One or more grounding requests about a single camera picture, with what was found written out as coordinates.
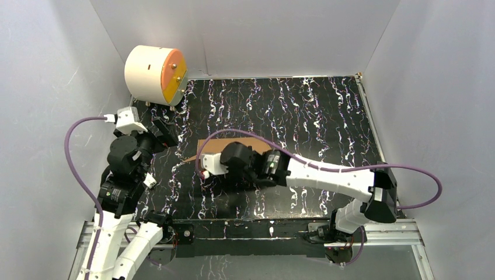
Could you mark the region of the brown cardboard box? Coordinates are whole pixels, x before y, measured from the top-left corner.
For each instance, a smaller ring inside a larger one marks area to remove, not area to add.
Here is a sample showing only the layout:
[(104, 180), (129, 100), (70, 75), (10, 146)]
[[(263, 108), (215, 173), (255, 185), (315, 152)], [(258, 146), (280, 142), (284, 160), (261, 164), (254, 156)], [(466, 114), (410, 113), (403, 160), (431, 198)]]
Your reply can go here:
[(202, 150), (202, 153), (220, 153), (231, 142), (239, 142), (246, 146), (251, 146), (252, 149), (260, 154), (271, 149), (271, 146), (254, 137), (241, 138), (215, 138), (207, 142)]

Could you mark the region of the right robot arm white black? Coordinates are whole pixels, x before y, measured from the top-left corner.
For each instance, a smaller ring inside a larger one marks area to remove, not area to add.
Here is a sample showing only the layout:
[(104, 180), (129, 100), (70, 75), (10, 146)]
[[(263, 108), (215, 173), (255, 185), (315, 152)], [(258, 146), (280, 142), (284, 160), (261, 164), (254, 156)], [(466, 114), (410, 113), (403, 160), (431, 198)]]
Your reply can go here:
[(397, 220), (397, 182), (388, 167), (353, 171), (279, 149), (258, 153), (240, 142), (228, 144), (212, 159), (208, 171), (214, 175), (237, 176), (258, 186), (310, 187), (351, 197), (346, 206), (332, 212), (328, 225), (308, 230), (312, 243), (347, 242), (368, 222)]

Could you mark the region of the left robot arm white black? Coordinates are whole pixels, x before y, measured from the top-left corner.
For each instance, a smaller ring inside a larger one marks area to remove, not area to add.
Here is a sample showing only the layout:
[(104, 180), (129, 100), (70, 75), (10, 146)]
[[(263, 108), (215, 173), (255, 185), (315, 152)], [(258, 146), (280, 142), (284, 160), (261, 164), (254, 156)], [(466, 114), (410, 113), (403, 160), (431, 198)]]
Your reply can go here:
[(141, 131), (140, 122), (134, 122), (127, 134), (114, 130), (116, 138), (110, 144), (99, 192), (94, 195), (87, 191), (95, 202), (95, 224), (78, 279), (132, 279), (155, 245), (178, 240), (172, 217), (151, 211), (138, 222), (137, 233), (119, 252), (138, 201), (146, 189), (156, 185), (149, 173), (154, 155), (178, 144), (172, 124), (160, 117), (153, 118), (152, 123), (157, 133)]

